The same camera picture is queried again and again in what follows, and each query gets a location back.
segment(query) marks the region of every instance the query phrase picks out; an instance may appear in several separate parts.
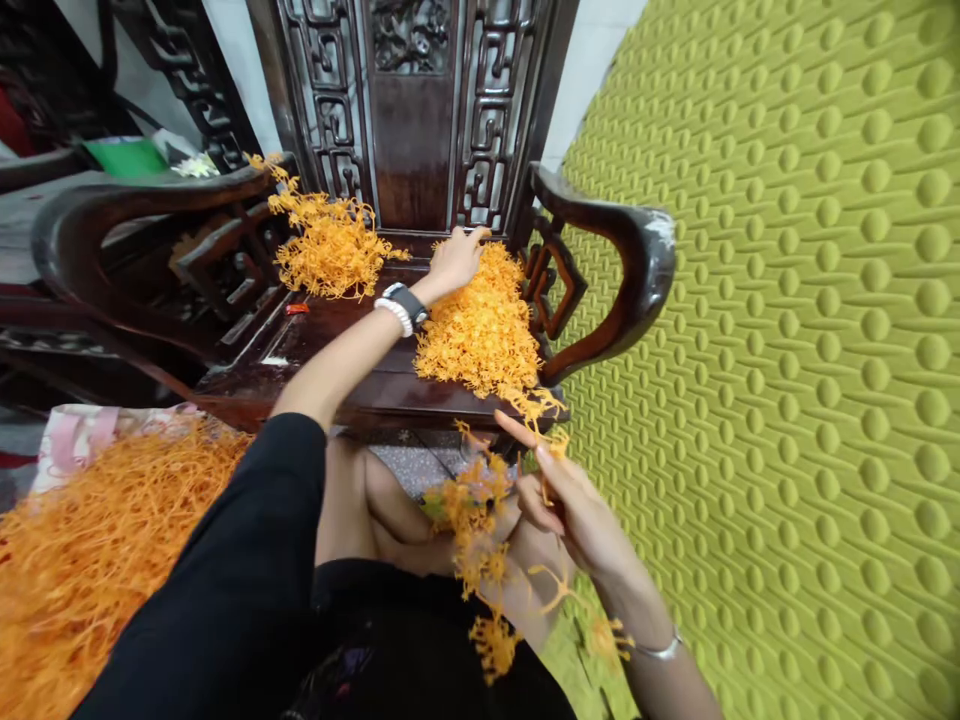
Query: silver bracelet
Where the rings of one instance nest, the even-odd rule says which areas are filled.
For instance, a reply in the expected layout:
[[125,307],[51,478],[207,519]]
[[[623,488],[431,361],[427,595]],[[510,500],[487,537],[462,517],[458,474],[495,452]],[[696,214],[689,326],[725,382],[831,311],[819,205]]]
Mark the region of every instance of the silver bracelet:
[[680,649],[680,646],[683,644],[683,638],[680,637],[680,628],[676,625],[673,626],[673,640],[670,641],[670,644],[665,650],[650,650],[645,648],[642,645],[636,646],[636,651],[646,655],[649,658],[654,660],[673,660],[677,656],[677,651]]
[[403,325],[404,337],[410,337],[413,335],[413,323],[410,321],[410,316],[407,314],[407,311],[403,309],[403,305],[394,302],[393,300],[388,300],[387,298],[377,298],[377,300],[373,303],[373,306],[375,308],[386,308],[396,315],[397,320],[399,320],[400,324]]

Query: white beaded bracelet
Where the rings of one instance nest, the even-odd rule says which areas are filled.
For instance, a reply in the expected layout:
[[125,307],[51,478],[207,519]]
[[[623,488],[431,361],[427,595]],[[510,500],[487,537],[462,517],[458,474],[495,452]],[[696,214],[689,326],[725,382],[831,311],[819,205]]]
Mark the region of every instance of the white beaded bracelet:
[[403,309],[403,305],[396,303],[393,300],[388,300],[387,298],[377,298],[377,300],[373,303],[373,306],[375,308],[386,308],[396,315],[397,320],[399,320],[400,324],[403,325],[404,337],[410,337],[413,335],[413,323],[410,321],[410,316],[407,314],[407,311]]

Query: green textured wall panel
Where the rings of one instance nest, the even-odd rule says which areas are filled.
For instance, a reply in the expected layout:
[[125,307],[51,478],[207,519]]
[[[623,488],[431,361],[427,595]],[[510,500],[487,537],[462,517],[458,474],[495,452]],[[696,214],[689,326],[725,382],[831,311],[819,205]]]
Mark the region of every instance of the green textured wall panel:
[[[611,499],[728,718],[957,717],[960,5],[651,0],[565,174],[677,219],[632,351],[566,383]],[[609,307],[618,261],[563,340]],[[632,712],[569,642],[582,720]]]

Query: bag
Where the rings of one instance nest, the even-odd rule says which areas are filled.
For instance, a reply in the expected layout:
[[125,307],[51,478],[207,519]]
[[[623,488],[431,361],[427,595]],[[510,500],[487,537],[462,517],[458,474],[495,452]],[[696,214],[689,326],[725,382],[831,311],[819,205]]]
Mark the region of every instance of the bag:
[[118,438],[169,427],[179,417],[196,417],[197,412],[192,403],[145,409],[58,405],[50,411],[43,429],[31,492],[46,492],[63,485],[67,476],[87,467]]

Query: orange flower pile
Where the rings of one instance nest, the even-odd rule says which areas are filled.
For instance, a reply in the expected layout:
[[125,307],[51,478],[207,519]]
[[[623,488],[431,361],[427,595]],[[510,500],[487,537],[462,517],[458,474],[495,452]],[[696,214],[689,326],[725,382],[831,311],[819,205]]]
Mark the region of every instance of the orange flower pile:
[[199,421],[130,436],[0,520],[0,717],[69,716],[250,440]]
[[530,334],[521,282],[520,262],[502,243],[487,243],[470,284],[430,311],[413,366],[420,377],[462,382],[478,397],[493,393],[535,428],[545,412],[565,408],[547,388],[537,387],[543,361]]
[[268,168],[274,180],[283,183],[280,193],[269,199],[270,210],[287,213],[290,227],[303,232],[277,250],[280,280],[291,290],[325,298],[373,295],[384,260],[410,259],[406,250],[394,250],[377,237],[369,205],[356,198],[331,200],[324,193],[298,192],[300,178],[290,177],[277,164],[279,156],[248,159],[258,170]]
[[[462,434],[471,438],[478,447],[482,447],[470,434],[470,427],[466,423],[458,420],[456,424]],[[566,433],[545,440],[555,457],[565,456],[570,442]],[[496,530],[497,518],[504,509],[503,503],[510,496],[513,483],[509,477],[507,462],[489,450],[483,452],[485,462],[484,458],[478,458],[460,473],[456,480],[444,481],[440,488],[430,494],[443,508],[442,519],[434,524],[434,531],[452,531],[454,534],[454,574],[463,583],[463,600],[467,601],[471,595],[476,595],[490,608],[492,614],[490,618],[476,618],[469,638],[480,655],[484,680],[487,685],[493,685],[497,678],[506,675],[510,670],[517,643],[522,637],[504,615],[503,587],[512,580],[507,561],[510,545],[507,542],[496,543],[491,537]],[[520,472],[519,460],[517,470]],[[545,504],[552,505],[546,497],[546,482],[543,482],[541,487]],[[587,651],[606,658],[611,664],[616,664],[620,659],[629,660],[630,656],[623,648],[635,647],[635,644],[633,638],[623,634],[623,623],[595,613],[570,587],[568,577],[557,577],[545,565],[534,565],[527,569],[531,576],[542,572],[550,575],[556,582],[557,594],[540,608],[540,613],[546,615],[565,598],[572,598],[593,616]]]

